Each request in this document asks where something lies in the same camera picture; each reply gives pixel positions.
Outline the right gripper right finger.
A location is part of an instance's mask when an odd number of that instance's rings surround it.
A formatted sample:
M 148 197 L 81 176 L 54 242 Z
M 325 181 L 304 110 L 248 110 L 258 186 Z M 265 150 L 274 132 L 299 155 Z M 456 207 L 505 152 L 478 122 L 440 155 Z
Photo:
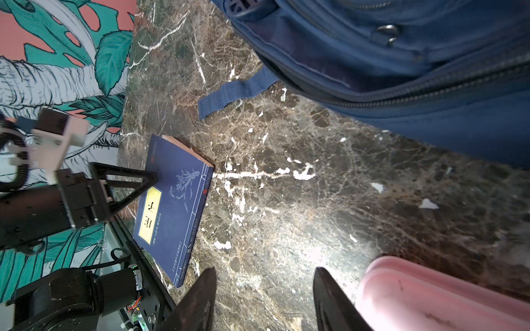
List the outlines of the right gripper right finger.
M 313 297 L 319 331 L 372 331 L 325 268 L 316 268 Z

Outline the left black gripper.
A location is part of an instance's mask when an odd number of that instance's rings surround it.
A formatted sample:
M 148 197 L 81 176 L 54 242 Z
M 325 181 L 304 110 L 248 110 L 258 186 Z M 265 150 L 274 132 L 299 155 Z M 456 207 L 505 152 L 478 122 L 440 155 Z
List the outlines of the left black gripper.
M 40 251 L 43 238 L 107 221 L 158 182 L 152 171 L 95 162 L 89 168 L 92 179 L 59 170 L 55 185 L 1 195 L 1 249 Z M 114 189 L 131 191 L 117 199 Z

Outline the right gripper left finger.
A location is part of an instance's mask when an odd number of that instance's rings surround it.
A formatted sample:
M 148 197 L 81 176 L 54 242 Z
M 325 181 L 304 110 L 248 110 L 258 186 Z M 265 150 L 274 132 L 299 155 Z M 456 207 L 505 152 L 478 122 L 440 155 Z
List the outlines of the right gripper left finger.
M 161 330 L 212 330 L 217 281 L 215 268 L 205 269 L 176 309 L 162 323 Z

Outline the navy blue notebook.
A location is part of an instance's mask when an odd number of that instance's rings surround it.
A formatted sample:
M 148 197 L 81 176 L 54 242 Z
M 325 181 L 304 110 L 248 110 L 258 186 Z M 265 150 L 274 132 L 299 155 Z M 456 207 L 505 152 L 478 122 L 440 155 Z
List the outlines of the navy blue notebook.
M 158 182 L 139 198 L 133 238 L 166 273 L 183 285 L 214 166 L 168 135 L 152 135 L 146 168 Z

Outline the navy blue student backpack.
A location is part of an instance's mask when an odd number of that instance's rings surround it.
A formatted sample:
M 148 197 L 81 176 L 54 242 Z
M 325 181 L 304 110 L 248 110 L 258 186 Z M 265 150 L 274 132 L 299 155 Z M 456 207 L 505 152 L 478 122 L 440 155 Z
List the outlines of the navy blue student backpack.
M 439 148 L 529 167 L 528 1 L 218 1 L 263 68 L 200 117 L 283 81 Z

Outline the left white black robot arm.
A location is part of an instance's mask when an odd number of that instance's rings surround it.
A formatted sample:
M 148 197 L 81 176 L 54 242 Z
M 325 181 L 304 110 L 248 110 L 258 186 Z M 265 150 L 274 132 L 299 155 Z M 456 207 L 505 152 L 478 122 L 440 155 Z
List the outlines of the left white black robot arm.
M 69 169 L 55 173 L 52 186 L 1 189 L 1 249 L 35 256 L 46 237 L 82 230 L 110 220 L 157 183 L 151 171 L 92 163 L 91 173 Z M 94 266 L 62 268 L 15 292 L 14 330 L 94 330 L 100 317 L 144 300 L 149 286 L 147 266 L 138 248 L 113 257 L 114 273 L 98 276 Z

